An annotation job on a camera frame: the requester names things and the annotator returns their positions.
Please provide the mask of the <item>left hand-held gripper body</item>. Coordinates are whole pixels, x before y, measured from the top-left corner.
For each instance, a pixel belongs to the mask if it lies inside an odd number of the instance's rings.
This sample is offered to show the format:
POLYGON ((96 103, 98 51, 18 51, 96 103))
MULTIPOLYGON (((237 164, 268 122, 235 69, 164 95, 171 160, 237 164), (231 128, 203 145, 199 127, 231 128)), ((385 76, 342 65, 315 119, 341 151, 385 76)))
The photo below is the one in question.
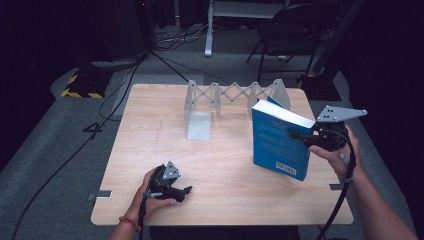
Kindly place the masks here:
POLYGON ((169 161, 167 165, 158 166, 151 176, 147 196, 149 198, 168 199, 173 195, 184 195, 181 189, 172 186, 180 176, 179 170, 172 161, 169 161))

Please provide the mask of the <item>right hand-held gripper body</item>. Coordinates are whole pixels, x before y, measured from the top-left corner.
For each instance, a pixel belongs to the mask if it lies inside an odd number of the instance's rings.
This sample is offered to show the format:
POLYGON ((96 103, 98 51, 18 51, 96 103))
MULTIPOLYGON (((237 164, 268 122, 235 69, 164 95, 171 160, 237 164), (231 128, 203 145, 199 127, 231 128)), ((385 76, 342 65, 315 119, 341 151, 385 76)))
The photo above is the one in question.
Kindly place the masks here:
POLYGON ((365 109, 350 109, 327 105, 319 116, 313 130, 317 135, 307 137, 306 146, 316 145, 327 151, 336 151, 342 148, 348 138, 348 130, 345 121, 366 116, 365 109))

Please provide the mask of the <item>white desk frame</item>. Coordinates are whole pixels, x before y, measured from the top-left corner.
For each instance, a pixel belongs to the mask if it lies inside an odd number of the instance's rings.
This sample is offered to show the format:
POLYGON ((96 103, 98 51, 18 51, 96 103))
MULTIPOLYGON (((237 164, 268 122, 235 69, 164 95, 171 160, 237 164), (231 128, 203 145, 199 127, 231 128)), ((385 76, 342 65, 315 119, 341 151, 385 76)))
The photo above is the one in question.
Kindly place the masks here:
POLYGON ((204 56, 212 56, 213 21, 215 17, 271 19, 279 10, 287 7, 289 3, 290 0, 282 0, 278 3, 265 3, 259 0, 256 2, 209 0, 204 56))

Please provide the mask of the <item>grey slanted stand pole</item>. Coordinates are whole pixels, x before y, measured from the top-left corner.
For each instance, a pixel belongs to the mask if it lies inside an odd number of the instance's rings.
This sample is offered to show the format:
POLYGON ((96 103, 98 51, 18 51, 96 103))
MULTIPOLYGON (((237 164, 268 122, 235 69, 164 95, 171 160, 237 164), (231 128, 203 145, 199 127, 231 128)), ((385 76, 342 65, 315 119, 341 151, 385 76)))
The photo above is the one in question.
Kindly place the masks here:
POLYGON ((338 55, 343 37, 348 32, 350 25, 356 18, 365 1, 366 0, 352 0, 351 5, 345 12, 336 30, 331 34, 325 44, 323 52, 313 66, 312 70, 314 73, 322 74, 325 70, 330 69, 330 66, 338 55))

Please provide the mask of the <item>person's right hand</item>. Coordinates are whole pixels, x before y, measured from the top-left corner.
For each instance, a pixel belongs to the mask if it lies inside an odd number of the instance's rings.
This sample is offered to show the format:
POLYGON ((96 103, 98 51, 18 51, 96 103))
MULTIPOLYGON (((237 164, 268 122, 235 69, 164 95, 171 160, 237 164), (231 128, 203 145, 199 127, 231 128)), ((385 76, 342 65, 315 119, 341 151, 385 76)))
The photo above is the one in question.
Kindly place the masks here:
MULTIPOLYGON (((346 126, 346 128, 348 129, 349 140, 352 144, 353 152, 356 157, 356 166, 353 170, 353 176, 351 177, 351 179, 356 182, 360 178, 360 176, 364 174, 363 168, 361 166, 359 141, 350 129, 350 127, 346 126)), ((333 152, 327 151, 315 145, 312 145, 309 150, 311 153, 314 153, 315 155, 327 160, 339 178, 348 178, 347 160, 351 159, 350 154, 352 152, 348 145, 344 146, 340 150, 336 150, 333 152)))

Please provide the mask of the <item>grey extendable metal book rack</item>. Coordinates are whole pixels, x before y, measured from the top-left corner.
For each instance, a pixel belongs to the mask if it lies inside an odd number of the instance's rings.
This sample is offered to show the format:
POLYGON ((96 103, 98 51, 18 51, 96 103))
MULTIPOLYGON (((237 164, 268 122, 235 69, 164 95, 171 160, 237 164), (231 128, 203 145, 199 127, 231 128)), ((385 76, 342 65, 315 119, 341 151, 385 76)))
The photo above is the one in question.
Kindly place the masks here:
POLYGON ((291 109, 291 100, 282 79, 274 80, 267 87, 262 87, 258 82, 253 82, 247 87, 241 87, 237 82, 233 82, 228 86, 212 83, 205 88, 198 86, 194 80, 189 80, 184 101, 186 138, 200 141, 206 141, 210 138, 212 114, 197 111, 199 102, 205 100, 215 110, 215 117, 219 118, 224 100, 234 103, 242 97, 247 100, 246 110, 249 118, 252 118, 252 108, 260 100, 260 97, 264 97, 287 110, 291 109))

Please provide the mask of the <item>person's left hand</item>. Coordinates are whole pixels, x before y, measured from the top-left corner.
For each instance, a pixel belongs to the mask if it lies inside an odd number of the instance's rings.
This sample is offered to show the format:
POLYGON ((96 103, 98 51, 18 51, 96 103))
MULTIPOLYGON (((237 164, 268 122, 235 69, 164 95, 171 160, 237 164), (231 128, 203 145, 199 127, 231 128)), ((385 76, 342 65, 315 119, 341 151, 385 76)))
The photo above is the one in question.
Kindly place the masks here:
MULTIPOLYGON (((151 169, 148 173, 145 174, 142 184, 136 191, 133 200, 124 214, 125 217, 129 219, 138 221, 140 219, 139 211, 142 206, 142 200, 144 198, 144 193, 148 188, 151 176, 154 173, 154 169, 151 169)), ((145 214, 143 215, 144 219, 149 218, 156 210, 160 208, 170 207, 176 205, 177 201, 173 198, 168 199, 156 199, 156 198, 147 198, 145 201, 145 214)))

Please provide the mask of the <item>dark equipment cabinet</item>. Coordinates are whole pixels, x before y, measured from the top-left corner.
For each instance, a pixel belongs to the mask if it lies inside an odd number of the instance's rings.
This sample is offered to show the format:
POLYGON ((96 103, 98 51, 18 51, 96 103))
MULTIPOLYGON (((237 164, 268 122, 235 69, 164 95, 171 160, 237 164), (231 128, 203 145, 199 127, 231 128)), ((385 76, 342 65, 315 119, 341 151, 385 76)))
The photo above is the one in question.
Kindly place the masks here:
POLYGON ((114 58, 143 59, 152 47, 151 0, 78 0, 114 58))

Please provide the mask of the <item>black folding chair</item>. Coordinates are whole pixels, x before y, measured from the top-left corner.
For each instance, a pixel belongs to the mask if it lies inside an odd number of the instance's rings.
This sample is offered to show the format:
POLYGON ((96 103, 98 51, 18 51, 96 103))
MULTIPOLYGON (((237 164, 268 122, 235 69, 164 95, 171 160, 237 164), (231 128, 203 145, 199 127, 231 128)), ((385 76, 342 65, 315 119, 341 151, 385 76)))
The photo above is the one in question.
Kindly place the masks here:
POLYGON ((330 28, 337 7, 325 3, 302 3, 288 6, 278 11, 272 19, 258 27, 260 38, 246 60, 250 61, 254 54, 260 55, 257 81, 264 73, 279 73, 279 70, 264 68, 265 56, 289 55, 309 56, 305 69, 294 69, 306 77, 311 69, 319 41, 325 31, 330 28))

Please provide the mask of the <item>black stand base striped tape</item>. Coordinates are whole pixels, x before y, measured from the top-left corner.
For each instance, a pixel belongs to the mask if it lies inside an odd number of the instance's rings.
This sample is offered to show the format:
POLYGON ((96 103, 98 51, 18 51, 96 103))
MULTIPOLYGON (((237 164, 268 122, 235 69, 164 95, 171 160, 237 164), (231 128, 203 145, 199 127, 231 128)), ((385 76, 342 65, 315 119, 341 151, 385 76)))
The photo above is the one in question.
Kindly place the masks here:
POLYGON ((76 71, 69 79, 62 97, 95 98, 105 97, 113 73, 95 70, 93 72, 76 71))

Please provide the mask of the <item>blue book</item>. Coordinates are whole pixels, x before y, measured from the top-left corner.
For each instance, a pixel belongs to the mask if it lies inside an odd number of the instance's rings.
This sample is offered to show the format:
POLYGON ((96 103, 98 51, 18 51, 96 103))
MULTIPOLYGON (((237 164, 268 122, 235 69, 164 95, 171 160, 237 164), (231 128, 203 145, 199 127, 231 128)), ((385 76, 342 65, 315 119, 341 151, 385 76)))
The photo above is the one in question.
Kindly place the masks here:
POLYGON ((307 175, 309 150, 289 136, 289 131, 311 135, 315 122, 268 97, 252 107, 253 163, 303 181, 307 175))

